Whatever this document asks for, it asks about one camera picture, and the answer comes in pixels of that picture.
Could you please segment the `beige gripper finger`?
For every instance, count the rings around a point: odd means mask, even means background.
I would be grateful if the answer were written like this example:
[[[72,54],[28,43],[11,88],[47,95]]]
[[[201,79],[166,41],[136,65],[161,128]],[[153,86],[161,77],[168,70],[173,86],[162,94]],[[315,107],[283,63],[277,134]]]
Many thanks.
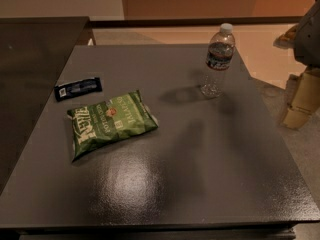
[[[284,34],[277,37],[273,45],[281,49],[293,49],[298,25],[293,25]]]
[[[299,76],[291,74],[284,101],[280,124],[290,129],[304,126],[320,108],[320,69],[307,67]]]

